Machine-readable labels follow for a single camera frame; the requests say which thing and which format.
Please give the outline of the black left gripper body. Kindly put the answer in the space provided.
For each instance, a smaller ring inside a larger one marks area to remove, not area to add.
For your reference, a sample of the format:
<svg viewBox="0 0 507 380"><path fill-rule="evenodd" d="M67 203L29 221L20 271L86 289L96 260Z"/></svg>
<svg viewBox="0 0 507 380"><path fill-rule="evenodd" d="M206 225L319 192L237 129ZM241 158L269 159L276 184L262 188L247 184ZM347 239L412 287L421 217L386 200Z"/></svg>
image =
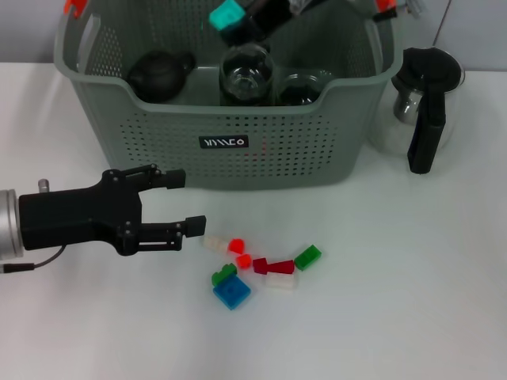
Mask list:
<svg viewBox="0 0 507 380"><path fill-rule="evenodd" d="M143 168L109 169L88 188L19 197L23 246L27 250L103 241L121 256L138 252Z"/></svg>

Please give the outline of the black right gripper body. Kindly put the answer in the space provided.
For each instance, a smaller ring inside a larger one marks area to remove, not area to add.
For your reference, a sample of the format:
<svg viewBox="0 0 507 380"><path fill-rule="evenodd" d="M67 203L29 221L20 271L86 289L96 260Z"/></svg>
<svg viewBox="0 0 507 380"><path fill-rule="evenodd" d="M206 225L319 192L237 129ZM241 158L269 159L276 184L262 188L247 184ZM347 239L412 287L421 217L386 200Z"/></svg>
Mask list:
<svg viewBox="0 0 507 380"><path fill-rule="evenodd" d="M247 16L247 24L259 28L267 37L295 17L320 6L323 1L259 1L259 12L255 17Z"/></svg>

